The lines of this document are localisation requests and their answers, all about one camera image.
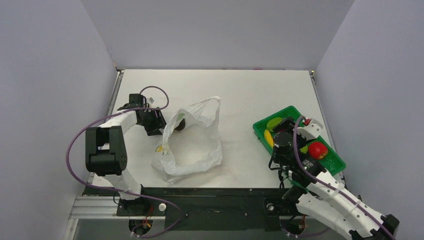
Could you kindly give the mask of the green fake lime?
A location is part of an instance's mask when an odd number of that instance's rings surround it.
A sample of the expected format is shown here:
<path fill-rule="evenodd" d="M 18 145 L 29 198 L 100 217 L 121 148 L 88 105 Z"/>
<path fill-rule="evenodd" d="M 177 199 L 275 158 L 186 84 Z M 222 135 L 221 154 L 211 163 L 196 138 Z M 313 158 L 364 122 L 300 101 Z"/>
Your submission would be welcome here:
<path fill-rule="evenodd" d="M 309 146 L 306 145 L 306 146 L 302 147 L 299 151 L 304 155 L 308 155 L 309 154 Z"/>

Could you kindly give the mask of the small yellow fake banana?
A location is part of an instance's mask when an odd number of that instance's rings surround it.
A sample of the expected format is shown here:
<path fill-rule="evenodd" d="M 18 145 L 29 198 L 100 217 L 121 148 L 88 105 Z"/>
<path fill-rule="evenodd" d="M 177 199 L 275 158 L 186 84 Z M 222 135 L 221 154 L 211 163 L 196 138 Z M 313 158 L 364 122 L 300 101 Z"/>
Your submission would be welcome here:
<path fill-rule="evenodd" d="M 264 130 L 263 137 L 268 144 L 268 146 L 272 149 L 274 147 L 274 139 L 271 132 L 268 129 Z"/>

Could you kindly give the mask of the red fake apple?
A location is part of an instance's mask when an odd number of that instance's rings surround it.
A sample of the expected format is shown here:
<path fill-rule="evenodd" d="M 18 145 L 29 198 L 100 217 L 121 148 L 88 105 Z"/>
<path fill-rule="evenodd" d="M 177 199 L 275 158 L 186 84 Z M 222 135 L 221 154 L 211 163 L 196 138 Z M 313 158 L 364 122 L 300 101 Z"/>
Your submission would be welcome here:
<path fill-rule="evenodd" d="M 308 154 L 315 160 L 324 159 L 328 152 L 327 146 L 319 141 L 314 141 L 308 146 Z"/>

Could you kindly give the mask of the green fake starfruit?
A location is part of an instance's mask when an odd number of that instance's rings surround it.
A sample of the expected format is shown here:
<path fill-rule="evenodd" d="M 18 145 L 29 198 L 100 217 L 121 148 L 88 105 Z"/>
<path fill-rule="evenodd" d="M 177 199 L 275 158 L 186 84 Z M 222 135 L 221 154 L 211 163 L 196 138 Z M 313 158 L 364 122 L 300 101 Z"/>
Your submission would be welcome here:
<path fill-rule="evenodd" d="M 282 117 L 275 117 L 275 118 L 272 118 L 271 120 L 269 120 L 268 122 L 267 122 L 267 124 L 266 124 L 266 129 L 269 131 L 269 132 L 273 132 L 274 131 L 274 128 L 276 127 L 276 126 L 278 126 L 281 122 L 283 121 L 283 118 Z"/>

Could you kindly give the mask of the white plastic bag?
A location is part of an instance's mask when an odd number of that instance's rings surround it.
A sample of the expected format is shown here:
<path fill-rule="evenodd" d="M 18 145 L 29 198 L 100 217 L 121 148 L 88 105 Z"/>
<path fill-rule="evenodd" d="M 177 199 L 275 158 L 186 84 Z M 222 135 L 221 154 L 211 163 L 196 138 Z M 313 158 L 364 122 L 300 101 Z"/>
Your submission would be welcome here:
<path fill-rule="evenodd" d="M 180 108 L 170 118 L 151 162 L 164 182 L 174 184 L 222 163 L 220 107 L 221 98 L 212 96 Z M 182 119 L 185 128 L 174 130 Z"/>

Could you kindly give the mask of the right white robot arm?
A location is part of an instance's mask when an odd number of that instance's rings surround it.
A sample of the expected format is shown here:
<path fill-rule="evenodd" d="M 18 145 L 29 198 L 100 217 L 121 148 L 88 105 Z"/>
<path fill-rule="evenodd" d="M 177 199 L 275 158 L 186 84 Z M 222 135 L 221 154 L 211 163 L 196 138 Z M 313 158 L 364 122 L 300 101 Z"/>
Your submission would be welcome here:
<path fill-rule="evenodd" d="M 347 240 L 394 240 L 399 220 L 363 203 L 309 153 L 301 148 L 316 143 L 323 125 L 314 118 L 300 116 L 271 120 L 272 154 L 279 174 L 295 184 L 282 196 L 289 213 L 313 217 Z"/>

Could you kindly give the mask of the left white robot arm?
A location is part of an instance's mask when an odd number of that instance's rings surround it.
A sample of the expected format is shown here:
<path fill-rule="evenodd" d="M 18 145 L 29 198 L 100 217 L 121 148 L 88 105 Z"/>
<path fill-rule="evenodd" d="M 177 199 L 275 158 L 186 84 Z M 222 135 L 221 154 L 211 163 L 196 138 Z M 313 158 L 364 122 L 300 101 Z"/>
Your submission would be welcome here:
<path fill-rule="evenodd" d="M 89 172 L 105 178 L 120 196 L 119 206 L 135 215 L 145 215 L 151 202 L 140 196 L 144 192 L 129 172 L 125 133 L 133 126 L 144 127 L 148 136 L 160 136 L 166 121 L 153 98 L 131 93 L 128 103 L 118 108 L 118 115 L 85 131 L 85 166 Z"/>

